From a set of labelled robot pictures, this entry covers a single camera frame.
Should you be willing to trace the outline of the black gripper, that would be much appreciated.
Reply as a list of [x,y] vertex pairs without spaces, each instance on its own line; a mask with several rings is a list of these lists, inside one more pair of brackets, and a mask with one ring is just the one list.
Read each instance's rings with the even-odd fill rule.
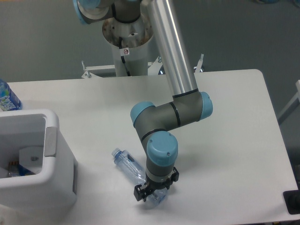
[[147,197],[156,190],[170,189],[170,186],[179,180],[179,172],[176,167],[173,168],[171,175],[167,177],[164,182],[154,182],[153,180],[146,178],[144,185],[139,184],[134,187],[134,196],[137,201],[147,200]]

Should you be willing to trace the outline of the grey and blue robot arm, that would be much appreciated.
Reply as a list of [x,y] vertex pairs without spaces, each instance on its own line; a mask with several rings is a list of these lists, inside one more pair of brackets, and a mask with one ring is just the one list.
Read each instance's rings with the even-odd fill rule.
[[212,101],[198,89],[171,0],[75,0],[73,5],[81,23],[102,22],[117,76],[147,75],[147,50],[156,41],[172,99],[162,105],[143,101],[130,112],[146,154],[145,179],[134,196],[146,201],[179,179],[174,166],[179,144],[171,131],[211,116]]

